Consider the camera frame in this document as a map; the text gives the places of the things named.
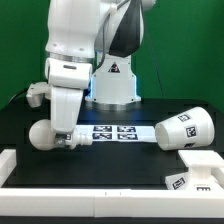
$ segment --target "black tabletop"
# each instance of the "black tabletop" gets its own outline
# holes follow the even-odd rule
[[[155,126],[196,106],[207,110],[216,132],[210,146],[198,149],[214,150],[223,157],[224,114],[203,101],[144,99],[139,108],[120,112],[87,108],[83,102],[78,124]],[[29,141],[29,130],[42,119],[49,119],[49,101],[31,109],[26,99],[20,98],[0,111],[0,152],[10,148],[16,149],[17,154],[17,167],[3,187],[166,189],[166,176],[186,171],[177,151],[162,151],[156,143],[94,142],[91,146],[77,146],[75,150],[39,151]],[[1,220],[4,223],[60,223],[61,219],[2,217],[0,223],[3,223]],[[168,220],[66,218],[61,223],[166,223]],[[190,223],[199,221],[191,219]]]

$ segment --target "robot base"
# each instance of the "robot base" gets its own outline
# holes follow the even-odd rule
[[[120,111],[139,108],[141,97],[136,94],[136,76],[131,71],[131,56],[119,58],[106,55],[104,64],[91,78],[88,107]]]
[[[107,111],[124,111],[130,109],[137,109],[141,107],[141,101],[135,101],[127,104],[106,104],[106,103],[97,103],[92,101],[86,101],[86,106]]]

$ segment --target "black cable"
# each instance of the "black cable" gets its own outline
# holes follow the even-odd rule
[[[99,69],[103,65],[105,58],[106,58],[105,28],[106,28],[106,23],[109,20],[109,18],[110,18],[110,15],[107,16],[107,18],[105,19],[104,24],[103,24],[103,56],[102,56],[100,63],[93,69],[93,74],[96,72],[97,69]]]
[[[8,102],[8,105],[11,104],[13,101],[15,101],[19,96],[21,96],[22,94],[26,93],[28,91],[28,88],[25,88],[21,91],[19,91],[18,93],[16,93]]]
[[[125,1],[121,2],[120,4],[118,4],[117,10],[119,10],[122,6],[124,6],[129,1],[130,0],[125,0]],[[107,24],[109,18],[110,18],[110,14],[107,16],[107,18],[105,19],[104,24],[103,24],[103,56],[102,56],[100,63],[93,69],[93,74],[96,72],[97,69],[99,69],[103,65],[105,58],[106,58],[105,28],[106,28],[106,24]]]
[[[162,80],[161,80],[161,76],[160,76],[160,71],[159,71],[159,66],[158,66],[156,54],[155,54],[155,51],[154,51],[154,47],[153,47],[153,44],[152,44],[152,41],[151,41],[151,37],[150,37],[149,31],[148,31],[148,28],[146,26],[146,22],[145,22],[144,17],[143,17],[143,21],[144,21],[144,27],[145,27],[145,31],[146,31],[147,41],[149,43],[149,48],[150,48],[150,52],[151,52],[152,59],[153,59],[153,64],[155,66],[156,74],[157,74],[158,81],[159,81],[160,91],[161,91],[163,99],[165,99],[164,90],[163,90],[163,85],[162,85]]]

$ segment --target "black platform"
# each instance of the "black platform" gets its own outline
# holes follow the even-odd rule
[[[139,109],[108,112],[81,107],[78,124],[114,124],[155,126],[178,113],[200,106],[207,110],[215,124],[216,137],[208,147],[224,156],[224,114],[203,101],[150,100],[142,101]],[[29,130],[38,120],[49,119],[49,101],[31,109],[20,98],[0,111],[0,152],[16,149],[17,167],[4,188],[119,188],[166,189],[165,176],[186,171],[177,151],[162,151],[156,143],[94,142],[75,150],[36,150],[29,141]],[[3,218],[0,223],[60,223],[60,219]],[[178,223],[173,219],[63,219],[61,223]],[[179,219],[182,223],[199,223],[199,219]],[[222,220],[203,220],[203,223]]]

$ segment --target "white block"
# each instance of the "white block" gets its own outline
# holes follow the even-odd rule
[[[131,190],[104,190],[95,195],[95,217],[131,217]]]
[[[224,194],[193,191],[136,191],[132,217],[223,218]]]
[[[212,168],[212,175],[217,179],[220,186],[224,188],[224,168]]]
[[[0,187],[16,167],[16,150],[7,149],[0,154]]]
[[[1,189],[0,216],[93,217],[94,191]]]
[[[186,167],[224,167],[224,160],[214,151],[179,150],[178,153]]]

